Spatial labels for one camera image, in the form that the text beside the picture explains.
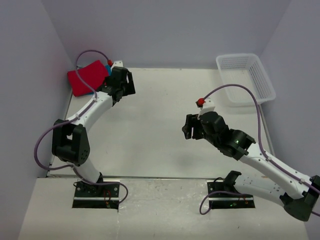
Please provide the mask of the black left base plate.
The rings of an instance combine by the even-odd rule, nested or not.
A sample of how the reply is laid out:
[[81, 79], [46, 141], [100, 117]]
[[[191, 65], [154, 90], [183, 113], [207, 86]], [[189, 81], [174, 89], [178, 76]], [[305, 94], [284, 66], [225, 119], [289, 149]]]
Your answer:
[[73, 183], [75, 187], [72, 208], [74, 209], [119, 209], [120, 184], [91, 185], [82, 181]]

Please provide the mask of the white perforated plastic basket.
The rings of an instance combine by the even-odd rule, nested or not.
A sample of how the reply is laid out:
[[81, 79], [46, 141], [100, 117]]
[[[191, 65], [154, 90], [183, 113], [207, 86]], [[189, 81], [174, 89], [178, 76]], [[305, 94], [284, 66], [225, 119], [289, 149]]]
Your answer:
[[249, 89], [257, 103], [273, 101], [276, 92], [259, 57], [253, 53], [225, 54], [216, 57], [224, 85], [237, 84]]

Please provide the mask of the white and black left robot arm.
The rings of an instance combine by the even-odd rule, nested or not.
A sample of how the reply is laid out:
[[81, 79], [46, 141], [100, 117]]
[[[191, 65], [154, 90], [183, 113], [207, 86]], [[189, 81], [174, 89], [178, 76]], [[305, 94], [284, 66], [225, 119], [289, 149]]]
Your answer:
[[68, 119], [58, 119], [54, 123], [52, 154], [71, 165], [76, 175], [87, 184], [87, 192], [94, 197], [103, 193], [104, 183], [102, 174], [89, 158], [88, 132], [106, 111], [123, 97], [135, 93], [132, 73], [125, 67], [115, 66], [90, 101]]

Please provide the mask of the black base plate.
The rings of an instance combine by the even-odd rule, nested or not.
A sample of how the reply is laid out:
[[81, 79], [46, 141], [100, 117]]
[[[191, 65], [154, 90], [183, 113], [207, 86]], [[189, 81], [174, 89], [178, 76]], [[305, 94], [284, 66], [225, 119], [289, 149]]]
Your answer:
[[[230, 193], [237, 193], [233, 188], [225, 186], [222, 178], [218, 178], [218, 180], [209, 180], [207, 181], [207, 191], [208, 193], [216, 192], [216, 191], [226, 191]], [[254, 197], [252, 195], [246, 195], [244, 197], [240, 197], [234, 194], [226, 194], [226, 193], [216, 193], [211, 195], [208, 198], [209, 207], [212, 210], [216, 209], [254, 209], [255, 202]]]
[[75, 187], [72, 208], [74, 209], [119, 209], [120, 184], [91, 185], [82, 181], [73, 183]]

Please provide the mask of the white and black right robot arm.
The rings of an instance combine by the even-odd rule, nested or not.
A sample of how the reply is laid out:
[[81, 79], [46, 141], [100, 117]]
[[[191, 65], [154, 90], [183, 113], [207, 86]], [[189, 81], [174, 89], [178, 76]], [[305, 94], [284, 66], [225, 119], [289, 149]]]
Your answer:
[[229, 128], [215, 111], [188, 114], [182, 132], [185, 139], [204, 139], [223, 155], [251, 166], [266, 177], [251, 178], [231, 171], [223, 182], [227, 196], [252, 195], [269, 200], [302, 222], [314, 214], [320, 197], [320, 177], [308, 176], [284, 164], [247, 133]]

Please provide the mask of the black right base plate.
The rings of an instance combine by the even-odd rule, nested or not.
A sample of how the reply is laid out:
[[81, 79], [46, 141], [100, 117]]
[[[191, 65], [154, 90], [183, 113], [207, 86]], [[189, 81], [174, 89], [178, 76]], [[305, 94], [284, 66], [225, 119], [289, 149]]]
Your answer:
[[[233, 188], [225, 186], [222, 178], [218, 178], [218, 180], [209, 180], [207, 181], [207, 191], [208, 193], [216, 192], [216, 191], [226, 191], [230, 193], [237, 193]], [[244, 197], [240, 197], [234, 194], [226, 194], [226, 193], [216, 193], [211, 195], [208, 198], [209, 207], [212, 210], [216, 209], [254, 209], [255, 202], [254, 197], [252, 195], [246, 195]]]

